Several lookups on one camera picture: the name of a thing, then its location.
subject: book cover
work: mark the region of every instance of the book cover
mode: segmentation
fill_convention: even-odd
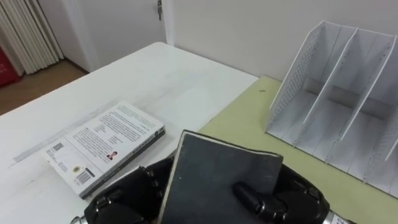
[[[243,181],[272,193],[283,157],[184,131],[178,144],[159,224],[262,223],[234,197]]]
[[[86,198],[164,133],[160,121],[120,101],[46,145],[44,155]]]

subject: door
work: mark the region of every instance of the door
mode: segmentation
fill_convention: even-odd
[[[166,42],[157,0],[74,0],[97,68],[154,42]]]

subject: beige curtain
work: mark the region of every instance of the beige curtain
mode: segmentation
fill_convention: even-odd
[[[37,0],[0,0],[0,47],[19,75],[63,59]]]

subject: black notebook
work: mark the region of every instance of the black notebook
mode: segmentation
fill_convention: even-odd
[[[231,186],[243,181],[272,193],[282,160],[278,154],[184,131],[157,223],[262,223],[236,200]]]

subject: barcode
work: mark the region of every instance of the barcode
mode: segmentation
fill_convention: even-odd
[[[79,176],[76,177],[76,180],[79,182],[79,184],[83,185],[87,180],[91,179],[91,175],[87,171],[83,171]]]
[[[61,148],[63,148],[63,144],[60,142],[60,143],[54,145],[54,147],[52,149],[54,149],[54,151],[57,152]]]

